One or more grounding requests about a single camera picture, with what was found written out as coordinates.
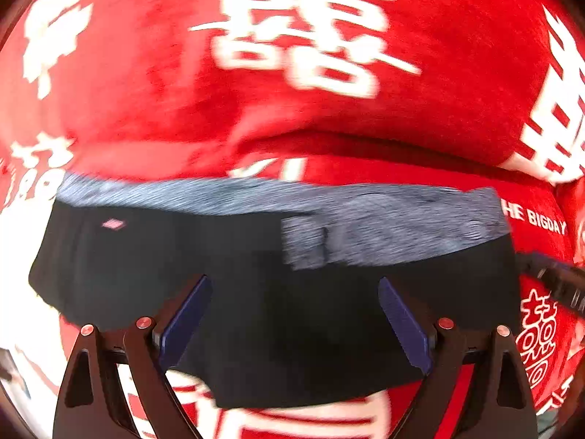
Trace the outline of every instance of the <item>gray waistband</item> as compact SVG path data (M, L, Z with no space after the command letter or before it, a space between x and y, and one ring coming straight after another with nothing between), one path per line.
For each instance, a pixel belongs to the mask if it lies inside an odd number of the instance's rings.
M294 269L327 262L384 266L428 259L510 232L492 188L317 186L266 179L153 183L67 174L57 199L72 206L128 206L199 215L290 212L283 248Z

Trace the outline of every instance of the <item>silver screw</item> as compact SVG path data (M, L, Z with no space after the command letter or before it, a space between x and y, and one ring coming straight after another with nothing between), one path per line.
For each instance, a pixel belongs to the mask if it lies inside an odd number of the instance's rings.
M510 328L506 327L505 325L498 325L497 331L502 337L507 337L510 335Z
M148 328L152 325L152 319L150 316L143 316L136 320L136 326L138 328Z
M91 335L94 331L94 326L91 324L84 325L81 327L81 335L87 337L87 335Z
M444 316L443 318L439 319L439 326L443 330L451 330L455 326L455 322Z

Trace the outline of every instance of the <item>pink logo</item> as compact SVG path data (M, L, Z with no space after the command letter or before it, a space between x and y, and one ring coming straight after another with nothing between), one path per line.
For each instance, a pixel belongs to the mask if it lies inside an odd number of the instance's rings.
M111 220L108 220L105 223L103 223L102 226L117 231L118 229L122 229L124 226L126 226L126 223L124 223L124 221L120 221L119 219L112 218Z

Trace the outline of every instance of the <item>folded black garment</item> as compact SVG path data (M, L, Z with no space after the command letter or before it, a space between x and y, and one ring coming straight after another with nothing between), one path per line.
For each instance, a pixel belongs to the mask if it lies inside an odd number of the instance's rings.
M317 405L420 378L379 307L384 276L464 328L520 331L508 234L430 259L367 265L384 253L376 257L370 243L368 256L356 256L353 242L341 245L355 231L342 229L342 238L332 235L336 255L326 235L322 259L303 268L290 245L299 220L306 213L213 216L57 201L30 284L69 321L107 330L154 315L194 274L207 274L214 295L177 369L205 381L221 408ZM337 231L342 221L337 215Z

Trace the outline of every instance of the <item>blue gripper pad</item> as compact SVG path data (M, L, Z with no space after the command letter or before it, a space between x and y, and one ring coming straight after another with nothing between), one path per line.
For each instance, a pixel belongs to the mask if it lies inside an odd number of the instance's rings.
M159 365L163 371L179 363L193 332L199 326L213 288L204 275L180 306L160 338Z
M378 300L408 362L427 375L432 367L429 339L399 293L385 277L378 284Z

